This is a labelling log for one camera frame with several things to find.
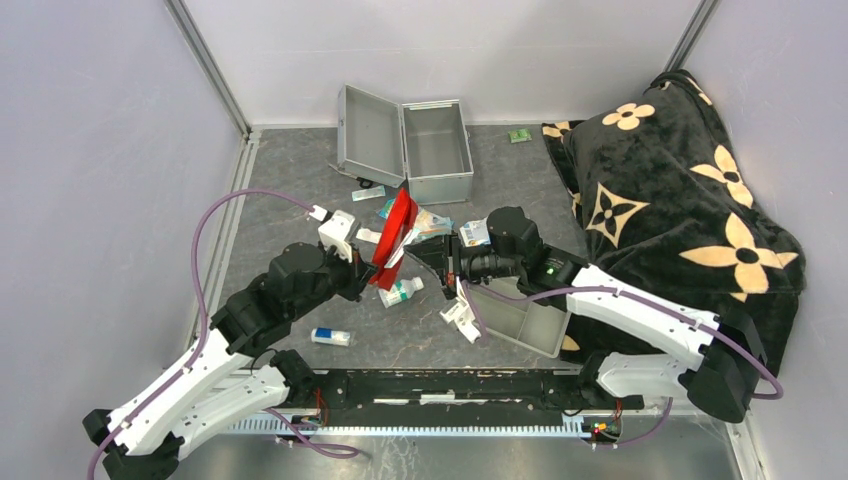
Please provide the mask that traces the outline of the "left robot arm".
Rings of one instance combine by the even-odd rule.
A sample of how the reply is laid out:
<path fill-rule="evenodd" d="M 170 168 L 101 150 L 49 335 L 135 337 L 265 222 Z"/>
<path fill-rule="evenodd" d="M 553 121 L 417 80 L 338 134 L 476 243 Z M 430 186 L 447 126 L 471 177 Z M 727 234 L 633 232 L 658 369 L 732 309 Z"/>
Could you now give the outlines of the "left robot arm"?
<path fill-rule="evenodd" d="M 114 410 L 94 409 L 83 427 L 98 450 L 89 469 L 111 479 L 166 479 L 181 460 L 230 425 L 314 396 L 316 375 L 294 350 L 257 360 L 323 303 L 358 302 L 374 265 L 353 249 L 294 243 L 233 294 L 174 365 L 142 393 Z"/>

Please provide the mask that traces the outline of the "red first aid pouch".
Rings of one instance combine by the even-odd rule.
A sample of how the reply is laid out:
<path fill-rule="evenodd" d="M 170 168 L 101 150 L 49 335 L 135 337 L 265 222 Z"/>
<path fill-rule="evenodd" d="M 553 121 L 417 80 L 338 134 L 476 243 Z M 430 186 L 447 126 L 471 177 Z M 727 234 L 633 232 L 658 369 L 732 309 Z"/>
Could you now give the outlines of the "red first aid pouch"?
<path fill-rule="evenodd" d="M 401 246 L 403 238 L 413 229 L 417 215 L 418 205 L 407 190 L 401 188 L 394 199 L 372 257 L 371 263 L 375 266 L 376 272 L 370 279 L 370 284 L 385 291 L 392 288 L 397 278 L 401 260 L 390 267 L 390 257 Z"/>

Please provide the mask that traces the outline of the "white bandage strip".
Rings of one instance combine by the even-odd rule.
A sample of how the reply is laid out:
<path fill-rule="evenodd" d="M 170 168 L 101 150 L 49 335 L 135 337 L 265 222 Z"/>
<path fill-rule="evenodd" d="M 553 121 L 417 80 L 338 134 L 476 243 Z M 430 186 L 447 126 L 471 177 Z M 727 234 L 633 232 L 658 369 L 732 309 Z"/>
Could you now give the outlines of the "white bandage strip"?
<path fill-rule="evenodd" d="M 419 234 L 420 230 L 418 228 L 412 228 L 405 234 L 400 243 L 388 257 L 385 263 L 386 269 L 394 268 L 403 259 L 403 256 L 405 254 L 405 248 L 408 245 L 412 244 L 413 241 L 419 236 Z"/>

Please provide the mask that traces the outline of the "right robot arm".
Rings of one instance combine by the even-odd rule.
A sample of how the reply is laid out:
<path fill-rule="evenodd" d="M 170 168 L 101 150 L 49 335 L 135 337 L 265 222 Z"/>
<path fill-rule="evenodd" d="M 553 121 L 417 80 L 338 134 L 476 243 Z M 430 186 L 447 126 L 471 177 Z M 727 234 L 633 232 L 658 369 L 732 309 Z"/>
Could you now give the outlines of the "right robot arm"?
<path fill-rule="evenodd" d="M 463 319 L 485 333 L 491 324 L 478 299 L 536 303 L 568 318 L 598 321 L 654 348 L 652 354 L 592 355 L 577 382 L 585 405 L 602 408 L 633 395 L 686 399 L 716 419 L 739 423 L 752 400 L 782 398 L 784 389 L 767 368 L 754 322 L 743 311 L 699 310 L 629 285 L 544 243 L 520 207 L 494 210 L 482 231 L 487 239 L 478 245 L 449 233 L 404 248 L 455 300 L 449 319 Z"/>

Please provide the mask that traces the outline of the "grey metal case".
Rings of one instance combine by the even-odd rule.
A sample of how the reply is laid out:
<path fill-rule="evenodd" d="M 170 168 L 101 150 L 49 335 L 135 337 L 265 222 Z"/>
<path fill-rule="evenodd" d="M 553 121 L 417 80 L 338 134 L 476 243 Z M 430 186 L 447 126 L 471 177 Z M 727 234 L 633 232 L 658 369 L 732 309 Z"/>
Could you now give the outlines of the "grey metal case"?
<path fill-rule="evenodd" d="M 337 100 L 338 172 L 405 187 L 419 205 L 467 202 L 474 164 L 458 99 L 399 103 L 346 84 Z"/>

